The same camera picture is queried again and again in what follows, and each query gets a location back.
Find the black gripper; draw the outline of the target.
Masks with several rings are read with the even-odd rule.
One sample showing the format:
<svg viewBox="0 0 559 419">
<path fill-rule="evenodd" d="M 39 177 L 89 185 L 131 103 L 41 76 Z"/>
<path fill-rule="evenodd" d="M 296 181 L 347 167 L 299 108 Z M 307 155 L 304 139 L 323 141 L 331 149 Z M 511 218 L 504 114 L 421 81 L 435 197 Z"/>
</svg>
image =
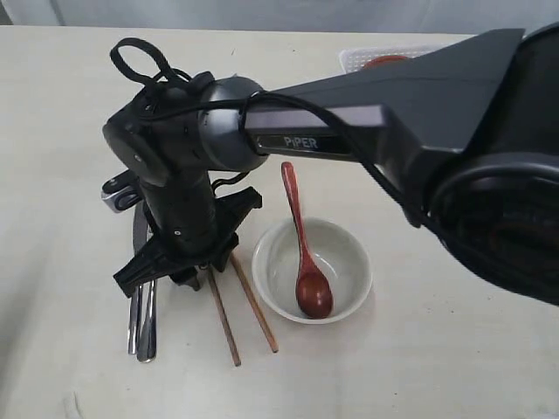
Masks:
<svg viewBox="0 0 559 419">
<path fill-rule="evenodd" d="M 206 174 L 173 178 L 163 187 L 140 181 L 139 188 L 152 237 L 114 274 L 128 298 L 138 285 L 165 276 L 198 292 L 196 267 L 209 264 L 222 272 L 238 245 L 237 228 L 262 207 L 252 187 L 216 198 Z"/>
</svg>

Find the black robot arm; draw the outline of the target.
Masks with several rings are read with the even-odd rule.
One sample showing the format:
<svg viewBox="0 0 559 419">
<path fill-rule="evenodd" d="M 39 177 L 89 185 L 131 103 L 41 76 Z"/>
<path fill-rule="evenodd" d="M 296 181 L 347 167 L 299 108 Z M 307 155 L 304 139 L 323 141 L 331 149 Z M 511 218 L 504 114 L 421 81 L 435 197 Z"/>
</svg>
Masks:
<svg viewBox="0 0 559 419">
<path fill-rule="evenodd" d="M 507 291 L 558 302 L 558 28 L 499 29 L 416 58 L 267 91 L 244 77 L 189 76 L 152 44 L 158 71 L 110 58 L 141 90 L 102 129 L 126 171 L 103 187 L 141 203 L 153 236 L 114 278 L 127 297 L 161 277 L 222 271 L 253 188 L 216 196 L 270 155 L 361 164 L 408 222 Z"/>
</svg>

